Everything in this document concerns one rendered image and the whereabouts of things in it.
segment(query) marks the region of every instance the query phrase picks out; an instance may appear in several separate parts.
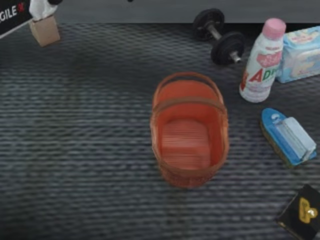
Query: blue brush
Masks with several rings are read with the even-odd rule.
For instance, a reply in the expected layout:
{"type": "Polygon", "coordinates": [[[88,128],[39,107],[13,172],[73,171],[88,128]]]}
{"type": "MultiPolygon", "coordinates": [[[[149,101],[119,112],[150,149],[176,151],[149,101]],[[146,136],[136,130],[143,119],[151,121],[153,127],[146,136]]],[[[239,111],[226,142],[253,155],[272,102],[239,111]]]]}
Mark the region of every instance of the blue brush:
{"type": "Polygon", "coordinates": [[[317,156],[316,143],[294,117],[266,108],[260,126],[263,135],[289,168],[294,168],[317,156]]]}

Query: orange plastic basket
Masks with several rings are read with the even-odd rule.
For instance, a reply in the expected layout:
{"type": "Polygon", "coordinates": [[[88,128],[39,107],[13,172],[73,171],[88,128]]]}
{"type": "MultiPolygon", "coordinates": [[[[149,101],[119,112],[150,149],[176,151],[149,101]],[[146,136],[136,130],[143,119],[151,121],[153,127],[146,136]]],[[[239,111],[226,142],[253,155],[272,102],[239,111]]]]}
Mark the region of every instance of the orange plastic basket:
{"type": "Polygon", "coordinates": [[[174,186],[203,185],[227,158],[227,109],[216,84],[202,74],[178,72],[160,82],[150,129],[161,174],[174,186]]]}

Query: dumbbell handle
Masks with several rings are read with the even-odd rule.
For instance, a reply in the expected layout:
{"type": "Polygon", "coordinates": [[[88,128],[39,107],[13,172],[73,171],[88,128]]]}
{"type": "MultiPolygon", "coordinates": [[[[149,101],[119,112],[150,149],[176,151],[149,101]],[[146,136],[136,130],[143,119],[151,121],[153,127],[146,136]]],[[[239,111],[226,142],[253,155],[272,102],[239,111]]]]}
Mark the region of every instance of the dumbbell handle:
{"type": "MultiPolygon", "coordinates": [[[[219,40],[221,38],[221,34],[217,31],[213,23],[208,24],[206,29],[212,34],[215,40],[219,40]]],[[[234,61],[235,64],[241,62],[241,58],[238,56],[237,51],[233,51],[230,54],[230,58],[234,61]]]]}

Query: blue and white package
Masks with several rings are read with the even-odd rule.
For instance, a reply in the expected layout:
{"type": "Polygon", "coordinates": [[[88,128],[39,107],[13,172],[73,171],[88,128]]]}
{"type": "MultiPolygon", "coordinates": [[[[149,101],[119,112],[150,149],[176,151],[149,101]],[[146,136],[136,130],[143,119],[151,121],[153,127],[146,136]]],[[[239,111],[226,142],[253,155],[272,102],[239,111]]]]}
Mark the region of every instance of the blue and white package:
{"type": "Polygon", "coordinates": [[[320,26],[288,32],[277,80],[288,83],[320,74],[320,26]]]}

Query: gray wall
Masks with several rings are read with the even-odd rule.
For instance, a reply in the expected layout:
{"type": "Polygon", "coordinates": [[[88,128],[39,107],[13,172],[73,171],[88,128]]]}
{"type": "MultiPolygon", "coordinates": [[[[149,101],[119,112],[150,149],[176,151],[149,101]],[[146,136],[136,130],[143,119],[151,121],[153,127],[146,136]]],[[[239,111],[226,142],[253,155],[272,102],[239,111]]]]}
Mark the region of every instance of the gray wall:
{"type": "Polygon", "coordinates": [[[228,23],[320,22],[319,0],[64,0],[61,23],[191,23],[202,10],[219,8],[228,23]]]}

